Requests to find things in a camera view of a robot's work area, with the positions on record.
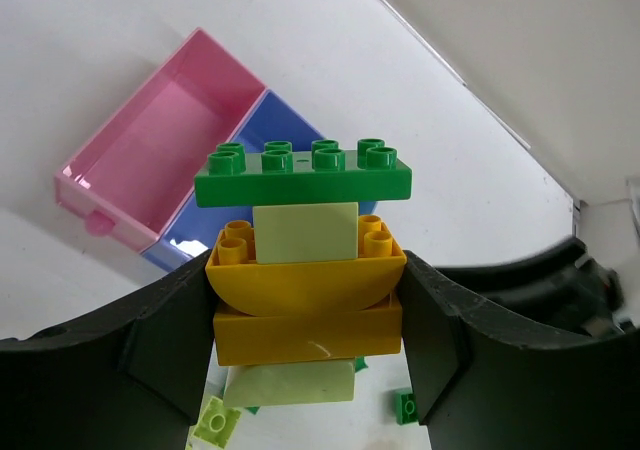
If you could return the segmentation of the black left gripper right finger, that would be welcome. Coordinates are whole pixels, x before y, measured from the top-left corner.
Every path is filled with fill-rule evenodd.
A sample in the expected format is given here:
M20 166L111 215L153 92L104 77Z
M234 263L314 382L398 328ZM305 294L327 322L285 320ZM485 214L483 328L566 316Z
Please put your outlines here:
M635 449L639 333L514 313L410 255L398 286L419 421L435 449Z

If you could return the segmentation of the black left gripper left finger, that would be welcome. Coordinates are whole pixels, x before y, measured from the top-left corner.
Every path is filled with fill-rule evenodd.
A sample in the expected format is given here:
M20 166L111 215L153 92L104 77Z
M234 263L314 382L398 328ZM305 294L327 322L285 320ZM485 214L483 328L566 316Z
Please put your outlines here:
M214 343L209 256L28 339L2 340L2 448L184 448Z

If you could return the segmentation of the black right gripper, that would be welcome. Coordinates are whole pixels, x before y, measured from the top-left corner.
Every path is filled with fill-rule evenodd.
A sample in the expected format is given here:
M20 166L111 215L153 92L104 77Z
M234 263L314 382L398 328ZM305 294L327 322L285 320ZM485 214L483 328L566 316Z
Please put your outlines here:
M613 335L635 328L632 320L615 315L625 303L618 273L599 264L575 236L521 260L438 271L504 308L561 330Z

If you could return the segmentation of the yellow rectangular lego brick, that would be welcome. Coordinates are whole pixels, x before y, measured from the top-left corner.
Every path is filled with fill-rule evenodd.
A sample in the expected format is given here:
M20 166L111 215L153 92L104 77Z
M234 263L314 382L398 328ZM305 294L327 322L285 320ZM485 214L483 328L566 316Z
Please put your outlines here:
M258 317L218 305L213 318L221 366L283 364L396 354L402 307L395 294L358 311Z

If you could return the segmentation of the pale green sloped lego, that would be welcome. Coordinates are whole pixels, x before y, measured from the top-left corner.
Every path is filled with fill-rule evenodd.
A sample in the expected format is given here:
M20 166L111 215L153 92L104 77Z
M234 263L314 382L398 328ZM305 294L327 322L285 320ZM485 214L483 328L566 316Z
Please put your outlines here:
M232 367L226 407L333 403L354 398L355 359Z

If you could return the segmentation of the yellow curved lego brick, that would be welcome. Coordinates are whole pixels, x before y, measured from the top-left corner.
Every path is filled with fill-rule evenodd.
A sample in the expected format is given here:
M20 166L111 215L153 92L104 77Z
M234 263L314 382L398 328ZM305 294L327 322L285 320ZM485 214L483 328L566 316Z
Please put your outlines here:
M291 316L371 307L399 283L407 256L395 239L388 256L282 264L222 265L215 247L205 265L214 292L251 316Z

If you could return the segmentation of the pale green lego block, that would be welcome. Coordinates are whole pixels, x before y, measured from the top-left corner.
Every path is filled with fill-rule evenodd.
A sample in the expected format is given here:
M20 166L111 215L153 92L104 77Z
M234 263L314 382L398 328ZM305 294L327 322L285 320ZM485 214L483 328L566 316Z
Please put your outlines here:
M350 260L358 256L358 204L320 203L253 208L260 264Z

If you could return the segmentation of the green lego plate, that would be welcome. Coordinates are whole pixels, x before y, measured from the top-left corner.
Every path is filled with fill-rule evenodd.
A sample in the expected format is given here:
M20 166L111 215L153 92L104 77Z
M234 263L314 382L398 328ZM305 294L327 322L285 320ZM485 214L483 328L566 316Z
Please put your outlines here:
M396 149L381 139L361 139L352 150L335 140L312 143L309 171L294 168L305 161L288 142L266 145L261 173L250 176L243 145L223 143L209 154L194 178L199 207L251 200L250 206L407 200L412 170Z

